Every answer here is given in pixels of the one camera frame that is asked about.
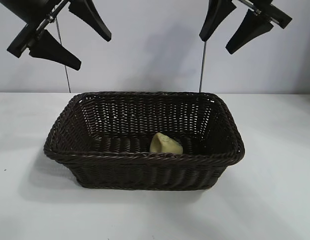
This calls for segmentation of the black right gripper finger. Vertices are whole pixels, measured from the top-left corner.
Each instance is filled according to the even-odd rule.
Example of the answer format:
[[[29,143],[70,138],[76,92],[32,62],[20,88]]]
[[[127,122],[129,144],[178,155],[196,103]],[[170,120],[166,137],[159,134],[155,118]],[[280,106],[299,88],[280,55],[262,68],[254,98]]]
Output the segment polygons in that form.
[[[231,0],[209,0],[208,11],[199,33],[199,37],[203,42],[206,42],[221,22],[236,9],[236,6]]]
[[[249,9],[239,28],[227,43],[226,49],[233,54],[251,40],[271,31],[273,27],[266,16]]]

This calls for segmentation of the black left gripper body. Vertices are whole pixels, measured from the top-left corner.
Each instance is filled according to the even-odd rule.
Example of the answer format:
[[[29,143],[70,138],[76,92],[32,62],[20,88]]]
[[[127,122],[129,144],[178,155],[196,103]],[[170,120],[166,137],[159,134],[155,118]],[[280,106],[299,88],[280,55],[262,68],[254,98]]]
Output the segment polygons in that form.
[[[67,0],[2,0],[4,7],[26,23],[7,51],[19,58],[26,48],[34,48],[46,26],[54,22],[67,3]]]

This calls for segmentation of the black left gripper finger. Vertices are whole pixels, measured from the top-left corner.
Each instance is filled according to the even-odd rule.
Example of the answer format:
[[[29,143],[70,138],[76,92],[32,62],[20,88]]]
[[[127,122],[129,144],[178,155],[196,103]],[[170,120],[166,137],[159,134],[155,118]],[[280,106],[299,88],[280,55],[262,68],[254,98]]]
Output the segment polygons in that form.
[[[71,0],[68,9],[92,27],[104,40],[111,41],[111,31],[103,22],[92,0]]]
[[[81,61],[65,49],[47,30],[43,30],[29,46],[29,55],[33,58],[57,62],[76,71],[81,67]]]

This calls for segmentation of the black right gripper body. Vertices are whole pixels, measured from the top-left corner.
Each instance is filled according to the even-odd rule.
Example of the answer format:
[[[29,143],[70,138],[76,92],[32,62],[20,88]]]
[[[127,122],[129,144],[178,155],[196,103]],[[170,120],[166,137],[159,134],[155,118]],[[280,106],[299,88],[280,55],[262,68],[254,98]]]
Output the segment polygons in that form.
[[[239,2],[251,9],[256,15],[264,16],[282,29],[286,28],[292,21],[288,14],[272,4],[272,0],[239,0]]]

